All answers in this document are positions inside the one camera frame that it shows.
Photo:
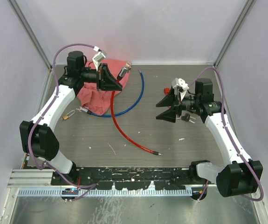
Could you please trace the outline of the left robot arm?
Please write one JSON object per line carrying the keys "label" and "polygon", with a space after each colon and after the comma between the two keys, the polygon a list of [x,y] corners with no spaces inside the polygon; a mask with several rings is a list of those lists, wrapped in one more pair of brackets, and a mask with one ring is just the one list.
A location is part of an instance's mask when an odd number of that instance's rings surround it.
{"label": "left robot arm", "polygon": [[52,96],[31,121],[20,124],[22,148],[34,160],[40,159],[55,168],[61,179],[72,185],[78,181],[76,164],[60,151],[54,129],[66,107],[78,95],[85,83],[96,84],[102,91],[121,91],[106,63],[105,52],[99,50],[92,58],[94,69],[86,67],[87,58],[81,51],[69,52],[64,74],[58,80]]}

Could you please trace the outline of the brass padlock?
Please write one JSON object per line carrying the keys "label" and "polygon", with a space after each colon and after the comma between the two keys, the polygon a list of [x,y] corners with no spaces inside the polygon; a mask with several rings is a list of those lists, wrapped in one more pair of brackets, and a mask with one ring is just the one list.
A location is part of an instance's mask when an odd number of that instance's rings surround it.
{"label": "brass padlock", "polygon": [[75,114],[75,112],[76,112],[75,110],[71,110],[67,114],[63,115],[61,120],[68,120],[71,116],[73,116]]}

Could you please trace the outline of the black keys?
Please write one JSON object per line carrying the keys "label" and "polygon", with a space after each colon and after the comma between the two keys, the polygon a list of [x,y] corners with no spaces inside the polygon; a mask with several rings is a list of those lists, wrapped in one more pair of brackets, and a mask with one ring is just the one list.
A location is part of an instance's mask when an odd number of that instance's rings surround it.
{"label": "black keys", "polygon": [[185,121],[185,122],[191,122],[193,124],[195,124],[195,118],[192,117],[190,114],[186,113],[184,116],[181,117],[181,120],[182,121]]}

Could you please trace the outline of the red cable padlock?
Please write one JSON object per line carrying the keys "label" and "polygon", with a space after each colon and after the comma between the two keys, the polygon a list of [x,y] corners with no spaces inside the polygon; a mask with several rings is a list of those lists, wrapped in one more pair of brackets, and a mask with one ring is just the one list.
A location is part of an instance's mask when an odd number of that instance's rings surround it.
{"label": "red cable padlock", "polygon": [[170,88],[164,88],[164,94],[167,96],[170,93],[171,89]]}

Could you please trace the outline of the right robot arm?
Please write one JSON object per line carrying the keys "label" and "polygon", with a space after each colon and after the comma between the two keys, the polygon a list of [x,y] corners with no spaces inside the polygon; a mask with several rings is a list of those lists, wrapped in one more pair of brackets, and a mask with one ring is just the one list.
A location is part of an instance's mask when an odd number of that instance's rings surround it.
{"label": "right robot arm", "polygon": [[193,161],[189,166],[191,182],[199,184],[206,180],[214,183],[223,197],[245,196],[259,190],[263,166],[260,161],[252,160],[238,141],[223,103],[214,100],[211,79],[197,79],[194,94],[189,93],[189,86],[183,79],[174,79],[169,93],[156,107],[168,107],[156,118],[172,123],[181,117],[182,111],[195,113],[217,143],[224,166],[218,167],[208,160]]}

